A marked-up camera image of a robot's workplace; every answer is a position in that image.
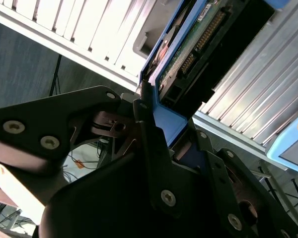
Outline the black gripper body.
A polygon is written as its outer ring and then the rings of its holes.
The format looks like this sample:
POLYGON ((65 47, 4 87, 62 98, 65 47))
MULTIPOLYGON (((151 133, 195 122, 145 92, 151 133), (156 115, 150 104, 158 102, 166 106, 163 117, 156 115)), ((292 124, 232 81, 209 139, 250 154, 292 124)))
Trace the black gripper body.
POLYGON ((154 208, 144 165, 125 157, 59 190, 46 206, 42 238, 224 238, 208 186, 196 171, 173 164, 176 218, 154 208))

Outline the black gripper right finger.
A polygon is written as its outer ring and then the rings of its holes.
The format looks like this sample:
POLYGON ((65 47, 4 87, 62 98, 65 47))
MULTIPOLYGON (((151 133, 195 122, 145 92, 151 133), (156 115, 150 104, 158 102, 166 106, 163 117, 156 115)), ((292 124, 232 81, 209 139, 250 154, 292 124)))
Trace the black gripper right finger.
POLYGON ((215 150, 188 122, 175 142, 175 161, 200 173, 206 235, 211 238, 298 238, 298 225, 229 149, 215 150))

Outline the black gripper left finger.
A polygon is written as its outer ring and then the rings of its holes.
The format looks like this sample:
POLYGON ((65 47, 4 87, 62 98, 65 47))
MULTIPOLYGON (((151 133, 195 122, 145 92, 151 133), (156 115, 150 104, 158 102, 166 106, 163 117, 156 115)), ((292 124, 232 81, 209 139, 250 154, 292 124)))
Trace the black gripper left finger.
POLYGON ((105 210, 178 218, 180 200, 162 199, 175 190, 174 169, 148 102, 96 86, 0 108, 0 164, 33 175, 55 175, 70 151, 102 136, 114 139, 113 163, 56 193, 44 216, 102 202, 105 210))

